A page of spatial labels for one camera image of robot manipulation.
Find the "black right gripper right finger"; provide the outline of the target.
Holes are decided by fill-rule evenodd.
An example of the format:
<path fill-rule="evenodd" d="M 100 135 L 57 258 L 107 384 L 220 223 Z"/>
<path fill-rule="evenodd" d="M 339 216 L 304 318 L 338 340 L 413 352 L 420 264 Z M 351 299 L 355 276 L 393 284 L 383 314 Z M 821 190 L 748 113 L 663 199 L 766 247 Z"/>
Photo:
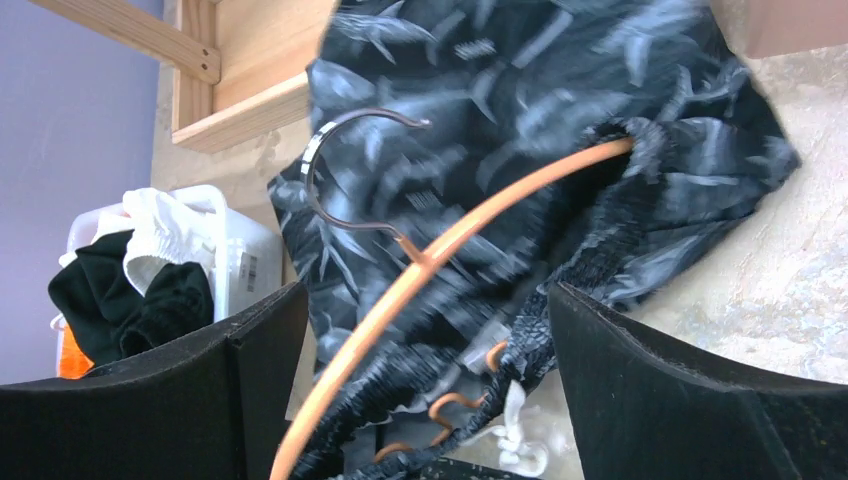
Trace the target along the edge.
<path fill-rule="evenodd" d="M 710 353 L 564 283 L 548 307 L 586 478 L 846 477 L 845 385 Z"/>

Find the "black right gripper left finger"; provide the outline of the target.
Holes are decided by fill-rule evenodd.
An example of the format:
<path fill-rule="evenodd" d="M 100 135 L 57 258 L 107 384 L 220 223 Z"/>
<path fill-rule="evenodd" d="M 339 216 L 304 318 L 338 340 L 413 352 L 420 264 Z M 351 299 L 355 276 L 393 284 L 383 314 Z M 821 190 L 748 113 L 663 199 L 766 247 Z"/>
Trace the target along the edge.
<path fill-rule="evenodd" d="M 265 479 L 307 325 L 289 284 L 160 347 L 1 389 L 5 479 Z"/>

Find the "black shorts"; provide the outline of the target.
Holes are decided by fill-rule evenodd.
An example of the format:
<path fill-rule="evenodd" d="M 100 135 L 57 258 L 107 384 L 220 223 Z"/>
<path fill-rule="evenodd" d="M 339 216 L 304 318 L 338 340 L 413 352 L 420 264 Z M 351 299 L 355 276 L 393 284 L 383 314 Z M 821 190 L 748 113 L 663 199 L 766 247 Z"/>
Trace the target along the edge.
<path fill-rule="evenodd" d="M 126 278 L 131 231 L 107 234 L 76 251 L 48 294 L 75 341 L 96 366 L 154 349 L 213 323 L 209 281 L 196 262 L 167 264 L 144 294 Z"/>

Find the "orange hanger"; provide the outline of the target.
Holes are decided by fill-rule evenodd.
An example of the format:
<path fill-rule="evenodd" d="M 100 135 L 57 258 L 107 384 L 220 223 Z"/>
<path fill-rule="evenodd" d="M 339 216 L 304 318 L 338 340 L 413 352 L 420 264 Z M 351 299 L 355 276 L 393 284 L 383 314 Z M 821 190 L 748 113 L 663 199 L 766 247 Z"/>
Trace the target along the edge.
<path fill-rule="evenodd" d="M 491 196 L 426 249 L 419 250 L 398 228 L 388 223 L 355 224 L 330 216 L 313 191 L 316 158 L 324 142 L 345 124 L 367 116 L 393 120 L 410 128 L 432 126 L 428 119 L 414 120 L 385 108 L 362 108 L 327 122 L 313 134 L 302 155 L 300 170 L 307 198 L 315 213 L 337 228 L 349 231 L 378 230 L 390 234 L 410 259 L 410 265 L 391 284 L 345 341 L 306 397 L 275 454 L 270 473 L 272 479 L 289 478 L 322 416 L 345 381 L 402 309 L 473 235 L 503 211 L 541 188 L 574 172 L 623 155 L 631 150 L 634 144 L 629 137 L 620 138 L 592 146 L 547 165 Z"/>

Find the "dark camouflage shorts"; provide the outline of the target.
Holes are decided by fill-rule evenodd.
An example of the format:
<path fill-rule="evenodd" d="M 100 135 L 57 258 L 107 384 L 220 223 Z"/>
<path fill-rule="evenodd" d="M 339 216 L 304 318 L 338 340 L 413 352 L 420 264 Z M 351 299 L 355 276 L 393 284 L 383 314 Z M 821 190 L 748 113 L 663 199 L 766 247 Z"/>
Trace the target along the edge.
<path fill-rule="evenodd" d="M 341 388 L 296 479 L 399 479 L 455 449 L 555 368 L 552 286 L 629 310 L 800 163 L 704 1 L 344 1 L 307 74 L 314 128 L 367 107 L 429 121 L 345 125 L 313 187 L 420 247 L 541 167 L 633 147 L 474 235 Z"/>

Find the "orange shorts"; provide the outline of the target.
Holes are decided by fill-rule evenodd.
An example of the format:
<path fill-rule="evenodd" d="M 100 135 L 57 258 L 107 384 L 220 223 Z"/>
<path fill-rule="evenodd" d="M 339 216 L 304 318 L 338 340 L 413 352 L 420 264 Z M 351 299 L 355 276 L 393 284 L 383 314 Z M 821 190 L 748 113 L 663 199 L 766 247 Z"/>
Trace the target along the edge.
<path fill-rule="evenodd" d="M 79 348 L 69 326 L 63 328 L 61 337 L 57 375 L 64 379 L 80 379 L 94 364 Z"/>

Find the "white shorts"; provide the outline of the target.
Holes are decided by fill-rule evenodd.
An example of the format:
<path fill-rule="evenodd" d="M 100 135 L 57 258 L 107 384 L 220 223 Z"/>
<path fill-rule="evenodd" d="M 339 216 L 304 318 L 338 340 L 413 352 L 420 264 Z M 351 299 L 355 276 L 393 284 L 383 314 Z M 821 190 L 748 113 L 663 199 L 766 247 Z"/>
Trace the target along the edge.
<path fill-rule="evenodd" d="M 221 192 L 198 185 L 171 192 L 152 187 L 127 191 L 118 204 L 86 212 L 72 224 L 67 252 L 59 265 L 68 266 L 76 251 L 101 237 L 130 232 L 122 260 L 130 285 L 144 295 L 167 265 L 197 263 L 205 274 L 216 264 L 221 237 L 220 214 L 226 210 Z"/>

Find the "pink plastic file organizer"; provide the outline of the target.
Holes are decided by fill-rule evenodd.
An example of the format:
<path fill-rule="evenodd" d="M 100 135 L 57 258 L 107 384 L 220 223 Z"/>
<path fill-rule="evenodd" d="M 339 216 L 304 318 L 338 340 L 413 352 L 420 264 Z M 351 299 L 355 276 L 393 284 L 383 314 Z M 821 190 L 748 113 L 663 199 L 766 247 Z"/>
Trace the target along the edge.
<path fill-rule="evenodd" d="M 750 0 L 745 55 L 752 59 L 847 43 L 847 0 Z"/>

